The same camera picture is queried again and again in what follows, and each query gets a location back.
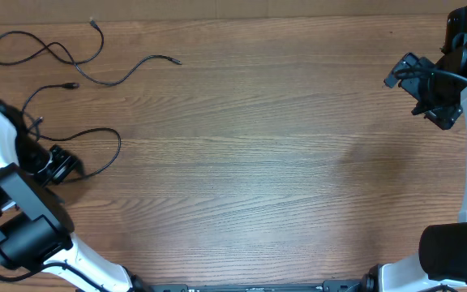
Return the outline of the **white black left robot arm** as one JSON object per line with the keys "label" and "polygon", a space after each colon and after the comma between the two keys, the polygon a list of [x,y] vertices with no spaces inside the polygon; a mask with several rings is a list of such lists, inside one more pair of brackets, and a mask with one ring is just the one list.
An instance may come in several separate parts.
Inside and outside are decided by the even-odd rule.
{"label": "white black left robot arm", "polygon": [[24,113],[0,100],[0,281],[49,273],[81,291],[141,291],[135,275],[75,234],[48,188],[73,171],[84,174],[82,162],[57,145],[43,148],[28,132]]}

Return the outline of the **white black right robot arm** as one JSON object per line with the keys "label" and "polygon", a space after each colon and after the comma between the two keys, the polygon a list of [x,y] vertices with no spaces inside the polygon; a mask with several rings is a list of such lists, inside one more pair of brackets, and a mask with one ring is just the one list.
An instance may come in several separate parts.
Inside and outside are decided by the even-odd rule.
{"label": "white black right robot arm", "polygon": [[454,223],[430,225],[418,250],[395,263],[377,265],[356,286],[357,291],[457,291],[467,287],[467,33],[443,47],[438,62],[406,54],[384,83],[414,97],[412,113],[442,130],[465,120],[465,173],[461,206]]}

